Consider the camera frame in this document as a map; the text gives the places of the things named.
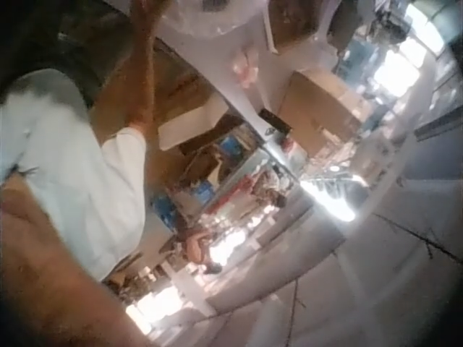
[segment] hairy arm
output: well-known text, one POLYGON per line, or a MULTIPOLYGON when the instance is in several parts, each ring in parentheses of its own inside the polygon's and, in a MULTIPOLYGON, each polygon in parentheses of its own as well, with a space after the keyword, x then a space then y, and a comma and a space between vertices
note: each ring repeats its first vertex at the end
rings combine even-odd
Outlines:
POLYGON ((46 346, 154 346, 72 259, 29 194, 1 193, 1 297, 46 346))
POLYGON ((154 30, 170 0, 132 0, 130 15, 134 32, 128 61, 129 107, 127 126, 145 137, 153 126, 155 112, 155 75, 153 68, 154 30))

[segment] cable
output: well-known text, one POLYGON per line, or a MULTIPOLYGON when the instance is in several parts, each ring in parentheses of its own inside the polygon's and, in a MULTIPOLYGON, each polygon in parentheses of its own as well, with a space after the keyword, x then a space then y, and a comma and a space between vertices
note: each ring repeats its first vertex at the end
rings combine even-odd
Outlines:
POLYGON ((434 242, 434 241, 431 241, 430 239, 428 239, 427 237, 424 237, 424 236, 421 236, 417 233, 415 233, 414 231, 408 229, 408 228, 405 228, 404 226, 401 226, 400 224, 394 222, 393 220, 387 218, 387 217, 384 217, 383 215, 379 215, 377 213, 373 213, 373 215, 375 217, 378 217, 380 218, 381 220, 384 220, 385 222, 389 223, 390 225, 392 226, 396 226, 397 228, 403 230, 403 231, 406 231, 407 233, 409 233, 410 235, 412 235, 413 237, 425 242, 425 244, 427 246, 432 246, 434 247, 435 249, 437 249, 439 252, 442 252, 443 254, 445 254, 447 257, 449 257, 450 259, 452 259, 453 261, 455 261, 457 264, 460 264, 460 265, 463 265, 463 259, 460 258, 460 257, 457 257, 455 254, 451 253, 450 251, 448 251, 445 247, 442 247, 440 244, 434 242))
POLYGON ((294 316, 296 314, 296 303, 297 303, 297 289, 299 288, 299 278, 294 281, 294 295, 292 298, 291 317, 289 318, 289 329, 288 336, 286 337, 285 347, 289 347, 291 343, 292 330, 294 327, 294 316))

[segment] hand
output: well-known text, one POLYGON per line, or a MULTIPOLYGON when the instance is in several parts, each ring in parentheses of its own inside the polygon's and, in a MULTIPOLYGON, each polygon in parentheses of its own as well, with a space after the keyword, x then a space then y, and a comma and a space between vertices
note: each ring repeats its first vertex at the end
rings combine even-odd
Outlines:
POLYGON ((153 39, 154 28, 170 3, 171 0, 132 0, 130 19, 134 27, 135 38, 153 39))

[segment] person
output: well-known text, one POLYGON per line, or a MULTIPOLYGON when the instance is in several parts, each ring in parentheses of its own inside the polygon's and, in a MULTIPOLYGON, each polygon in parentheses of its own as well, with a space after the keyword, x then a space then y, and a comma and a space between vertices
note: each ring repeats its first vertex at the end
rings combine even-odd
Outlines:
POLYGON ((0 196, 2 345, 157 346, 76 262, 33 196, 10 187, 0 196))
POLYGON ((204 265, 205 275, 217 275, 222 266, 211 257, 211 244, 218 234, 203 227, 188 228, 184 223, 177 223, 179 233, 161 249, 161 252, 175 252, 196 265, 204 265))
POLYGON ((280 193, 281 182, 278 174, 273 168, 267 168, 258 174, 250 189, 250 194, 257 198, 259 205, 273 205, 277 208, 284 208, 287 198, 280 193))
POLYGON ((222 266, 211 258, 211 243, 216 237, 209 230, 191 229, 185 233, 182 241, 187 259, 196 265, 204 265, 205 275, 217 275, 222 271, 222 266))
MULTIPOLYGON (((77 86, 55 69, 13 82, 0 106, 2 189, 20 176, 65 247, 98 281, 143 232, 146 138, 155 122, 153 29, 168 5, 132 0, 126 122, 102 147, 77 86)), ((24 252, 34 257, 34 249, 24 252)))

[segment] white t-shirt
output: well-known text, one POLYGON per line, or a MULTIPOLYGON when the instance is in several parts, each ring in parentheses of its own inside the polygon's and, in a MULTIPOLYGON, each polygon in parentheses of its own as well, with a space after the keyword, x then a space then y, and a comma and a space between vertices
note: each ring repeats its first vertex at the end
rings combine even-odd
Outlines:
POLYGON ((25 80, 1 106, 5 166, 14 161, 68 250, 102 280, 143 232, 145 139, 123 128, 100 147, 71 80, 56 70, 25 80))

